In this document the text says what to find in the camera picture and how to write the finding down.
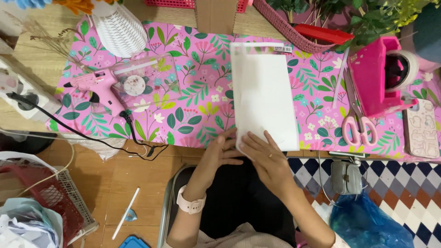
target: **white woven vase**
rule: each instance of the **white woven vase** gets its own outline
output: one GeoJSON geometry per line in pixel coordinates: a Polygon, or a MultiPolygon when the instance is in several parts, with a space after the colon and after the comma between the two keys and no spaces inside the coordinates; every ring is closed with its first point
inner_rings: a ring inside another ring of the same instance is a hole
{"type": "Polygon", "coordinates": [[[147,33],[141,22],[124,7],[92,0],[92,19],[103,46],[115,56],[130,58],[143,51],[147,33]]]}

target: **round sticker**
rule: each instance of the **round sticker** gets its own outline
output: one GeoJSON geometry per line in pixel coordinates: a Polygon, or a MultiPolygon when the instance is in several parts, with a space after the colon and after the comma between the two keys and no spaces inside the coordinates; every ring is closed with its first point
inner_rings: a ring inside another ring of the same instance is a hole
{"type": "Polygon", "coordinates": [[[126,79],[124,82],[124,90],[128,95],[131,96],[139,96],[144,92],[146,88],[146,83],[142,79],[142,77],[138,75],[132,75],[126,79]]]}

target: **black power cord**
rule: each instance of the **black power cord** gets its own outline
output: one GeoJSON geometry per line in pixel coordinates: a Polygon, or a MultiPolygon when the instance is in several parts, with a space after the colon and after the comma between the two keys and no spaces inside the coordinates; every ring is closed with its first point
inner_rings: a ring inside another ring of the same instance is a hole
{"type": "Polygon", "coordinates": [[[132,120],[130,119],[130,116],[129,116],[125,111],[122,111],[122,112],[120,113],[120,116],[123,117],[123,118],[125,119],[125,121],[129,124],[130,132],[131,132],[131,134],[132,134],[133,141],[135,141],[135,143],[138,144],[138,145],[143,145],[143,146],[148,146],[148,147],[150,147],[150,151],[149,151],[149,153],[147,154],[147,157],[152,156],[152,154],[153,154],[153,152],[154,152],[154,149],[155,149],[156,147],[165,147],[165,148],[162,149],[160,152],[158,152],[158,154],[156,154],[156,156],[155,156],[154,158],[152,158],[152,159],[146,159],[146,158],[143,158],[141,155],[139,155],[139,154],[136,153],[136,152],[130,152],[130,151],[127,151],[127,150],[124,149],[124,148],[113,147],[113,146],[107,144],[106,142],[104,142],[104,141],[102,141],[102,140],[100,140],[100,139],[94,139],[94,138],[87,137],[86,135],[84,135],[84,134],[78,132],[77,130],[75,130],[75,129],[69,127],[69,126],[67,126],[67,125],[64,124],[62,121],[60,121],[59,119],[57,119],[55,116],[53,116],[52,114],[50,114],[50,113],[47,112],[46,110],[42,109],[40,106],[38,106],[38,105],[34,104],[33,102],[27,100],[26,98],[22,97],[21,95],[15,93],[15,92],[6,93],[6,95],[7,95],[7,97],[9,97],[10,99],[13,99],[13,100],[16,100],[16,101],[18,101],[18,102],[20,102],[20,103],[25,103],[25,104],[28,104],[28,105],[31,105],[31,106],[35,107],[36,109],[42,111],[45,115],[49,116],[49,117],[52,118],[54,121],[56,121],[56,123],[60,124],[61,126],[63,126],[64,128],[66,128],[67,130],[70,130],[71,132],[73,132],[73,133],[75,133],[75,134],[77,134],[77,135],[79,135],[79,136],[81,136],[81,137],[83,137],[83,138],[85,138],[85,139],[93,140],[93,141],[98,141],[98,142],[100,142],[100,143],[103,143],[103,144],[107,145],[107,146],[110,147],[110,148],[118,149],[118,150],[123,150],[123,151],[125,151],[125,152],[127,152],[127,153],[129,153],[129,154],[135,154],[135,155],[137,155],[138,157],[142,158],[143,160],[147,160],[147,161],[153,161],[153,160],[155,160],[156,157],[157,157],[162,151],[164,151],[165,149],[167,149],[167,147],[168,147],[168,144],[164,144],[164,145],[162,145],[162,146],[150,146],[150,145],[148,145],[148,144],[139,143],[139,142],[135,139],[135,131],[133,130],[132,120]]]}

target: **wooden table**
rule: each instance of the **wooden table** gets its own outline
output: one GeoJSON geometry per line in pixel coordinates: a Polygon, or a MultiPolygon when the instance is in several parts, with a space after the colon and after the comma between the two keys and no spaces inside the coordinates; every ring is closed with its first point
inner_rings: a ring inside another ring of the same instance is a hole
{"type": "MultiPolygon", "coordinates": [[[[151,7],[146,6],[142,0],[126,1],[124,5],[140,20],[197,27],[192,9],[151,7]]],[[[29,17],[37,20],[53,36],[65,28],[74,28],[81,18],[59,5],[48,5],[43,10],[31,10],[29,17]]],[[[285,40],[254,7],[250,6],[247,7],[245,13],[236,15],[234,32],[285,40]]],[[[61,77],[66,58],[55,52],[30,47],[39,45],[36,41],[29,40],[28,34],[22,34],[13,56],[9,56],[8,59],[32,77],[43,89],[53,94],[61,77]]],[[[26,120],[3,99],[0,100],[0,116],[2,116],[0,128],[47,132],[43,122],[26,120]]]]}

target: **black pants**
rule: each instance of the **black pants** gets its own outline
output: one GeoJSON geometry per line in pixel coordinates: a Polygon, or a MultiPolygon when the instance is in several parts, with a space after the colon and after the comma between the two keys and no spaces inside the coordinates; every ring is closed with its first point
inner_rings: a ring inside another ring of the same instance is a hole
{"type": "Polygon", "coordinates": [[[248,222],[257,232],[274,235],[296,247],[292,215],[259,180],[251,161],[223,165],[207,190],[200,230],[213,239],[248,222]]]}

